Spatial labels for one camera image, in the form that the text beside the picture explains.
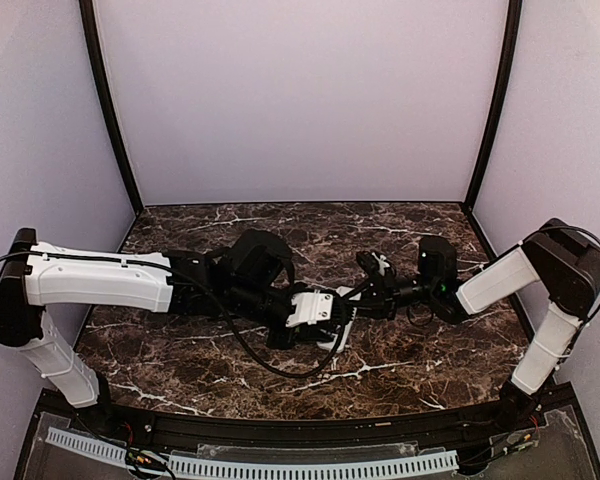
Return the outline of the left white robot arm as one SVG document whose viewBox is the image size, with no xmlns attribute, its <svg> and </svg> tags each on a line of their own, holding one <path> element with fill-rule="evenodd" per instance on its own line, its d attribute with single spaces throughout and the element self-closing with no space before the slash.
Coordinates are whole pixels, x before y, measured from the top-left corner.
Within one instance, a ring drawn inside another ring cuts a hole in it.
<svg viewBox="0 0 600 480">
<path fill-rule="evenodd" d="M 316 342 L 329 358 L 355 317 L 345 292 L 296 282 L 290 247 L 263 230 L 206 253 L 113 254 L 57 247 L 22 228 L 0 268 L 0 345 L 20 351 L 77 410 L 107 410 L 108 383 L 59 333 L 50 304 L 243 318 L 267 329 L 270 349 Z"/>
</svg>

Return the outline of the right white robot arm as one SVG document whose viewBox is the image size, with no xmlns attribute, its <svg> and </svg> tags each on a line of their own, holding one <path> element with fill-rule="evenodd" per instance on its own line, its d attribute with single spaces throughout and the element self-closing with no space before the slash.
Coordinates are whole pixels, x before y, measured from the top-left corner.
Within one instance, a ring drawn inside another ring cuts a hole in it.
<svg viewBox="0 0 600 480">
<path fill-rule="evenodd" d="M 413 278 L 398 276 L 376 251 L 361 251 L 356 260 L 367 277 L 344 299 L 358 314 L 373 319 L 392 319 L 400 308 L 424 305 L 457 325 L 533 283 L 543 284 L 549 300 L 545 317 L 499 391 L 492 422 L 502 430 L 532 414 L 547 379 L 600 310 L 600 240 L 557 218 L 466 280 L 458 277 L 455 247 L 442 236 L 420 239 Z"/>
</svg>

